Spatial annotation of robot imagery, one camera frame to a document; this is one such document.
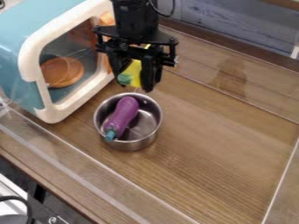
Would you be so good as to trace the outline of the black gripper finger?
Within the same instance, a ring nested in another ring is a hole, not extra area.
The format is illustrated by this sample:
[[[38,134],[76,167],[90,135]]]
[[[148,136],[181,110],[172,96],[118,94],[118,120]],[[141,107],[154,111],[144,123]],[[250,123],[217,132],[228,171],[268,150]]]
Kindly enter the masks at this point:
[[[141,89],[149,93],[161,80],[162,65],[157,59],[146,55],[141,59],[140,83]]]
[[[108,50],[106,51],[108,63],[110,65],[112,73],[114,75],[114,79],[124,72],[126,67],[129,66],[132,59],[126,57],[126,55],[118,51]]]

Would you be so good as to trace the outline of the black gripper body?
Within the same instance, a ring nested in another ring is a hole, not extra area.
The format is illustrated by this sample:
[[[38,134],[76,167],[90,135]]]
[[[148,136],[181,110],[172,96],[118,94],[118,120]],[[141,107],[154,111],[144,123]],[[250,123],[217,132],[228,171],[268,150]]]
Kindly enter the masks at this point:
[[[141,60],[149,55],[160,61],[162,66],[176,66],[177,38],[154,29],[141,38],[125,38],[117,33],[117,28],[110,26],[96,26],[93,32],[97,35],[96,49],[106,54],[114,50],[125,54],[132,60]]]

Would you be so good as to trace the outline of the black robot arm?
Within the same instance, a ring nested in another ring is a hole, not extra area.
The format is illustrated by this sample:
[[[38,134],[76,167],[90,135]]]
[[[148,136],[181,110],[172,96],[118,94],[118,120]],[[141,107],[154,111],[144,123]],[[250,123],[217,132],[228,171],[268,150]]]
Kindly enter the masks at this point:
[[[137,86],[148,93],[162,76],[162,67],[177,64],[174,37],[158,30],[158,16],[169,17],[157,10],[157,0],[109,0],[113,6],[114,25],[97,25],[96,50],[106,55],[116,82]]]

